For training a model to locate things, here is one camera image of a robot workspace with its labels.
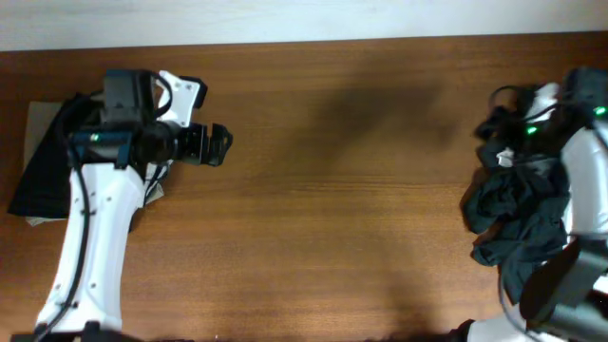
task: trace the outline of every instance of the black fabric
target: black fabric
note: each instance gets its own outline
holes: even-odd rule
[[[502,225],[495,237],[475,246],[472,255],[477,262],[500,265],[525,242],[521,257],[502,269],[505,289],[514,303],[519,302],[525,281],[566,243],[561,216],[569,201],[568,186],[559,162],[544,176],[525,165],[501,168],[465,203],[465,218],[473,233],[481,234],[495,223]]]
[[[477,138],[488,142],[498,140],[515,151],[522,148],[525,140],[525,122],[521,111],[509,111],[503,106],[495,107],[487,119],[475,128]]]
[[[85,95],[79,94],[66,101],[59,113],[83,96]],[[76,109],[74,115],[66,118],[64,122],[66,133],[90,120],[91,113],[94,113],[99,106],[98,102],[85,101]],[[70,196],[69,168],[66,149],[55,136],[58,117],[59,115],[56,115],[50,124],[19,181],[10,202],[8,210],[10,214],[47,219],[67,218]]]
[[[498,164],[496,155],[503,152],[508,147],[506,142],[496,138],[490,138],[484,145],[477,149],[477,157],[482,165],[488,169],[502,168]]]

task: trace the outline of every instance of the wood grain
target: wood grain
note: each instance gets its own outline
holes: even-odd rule
[[[0,204],[22,169],[29,101],[101,87],[111,67],[210,86],[221,168],[175,165],[123,270],[123,329],[152,339],[362,340],[499,311],[470,257],[461,197],[496,87],[608,67],[608,33],[0,53]],[[46,299],[63,222],[0,215],[2,336]]]

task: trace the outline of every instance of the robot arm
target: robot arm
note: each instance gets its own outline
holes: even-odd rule
[[[201,80],[161,71],[157,85],[163,88],[159,107],[164,110],[155,117],[151,75],[108,71],[100,121],[71,135],[84,182],[72,169],[66,238],[53,286],[34,335],[15,335],[13,341],[75,336],[134,340],[119,333],[120,285],[131,219],[143,207],[146,188],[154,185],[148,184],[153,180],[145,178],[146,171],[173,160],[219,166],[232,143],[225,127],[214,124],[209,138],[206,126],[190,121],[192,109],[202,105],[207,90]],[[84,263],[78,271],[84,241]]]
[[[529,329],[579,341],[608,340],[608,151],[581,128],[562,149],[572,194],[576,239],[526,282],[520,312]]]

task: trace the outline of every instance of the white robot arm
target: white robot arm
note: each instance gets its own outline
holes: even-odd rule
[[[218,166],[232,143],[223,126],[214,124],[209,139],[205,126],[190,122],[206,92],[200,80],[161,71],[156,77],[163,111],[151,116],[151,75],[156,74],[108,71],[105,117],[99,126],[72,135],[82,167],[72,169],[69,178],[70,211],[57,275],[34,334],[12,341],[135,340],[120,334],[120,286],[131,219],[156,182],[145,178],[151,173],[146,171],[173,160]]]
[[[573,70],[556,120],[553,147],[570,181],[564,225],[572,241],[527,280],[520,304],[505,313],[515,322],[506,315],[475,322],[467,342],[608,340],[607,86],[604,71]]]

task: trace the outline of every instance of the green led light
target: green led light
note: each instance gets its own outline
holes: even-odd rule
[[[602,115],[606,112],[606,107],[604,107],[604,106],[596,107],[593,111],[596,112],[596,115]]]

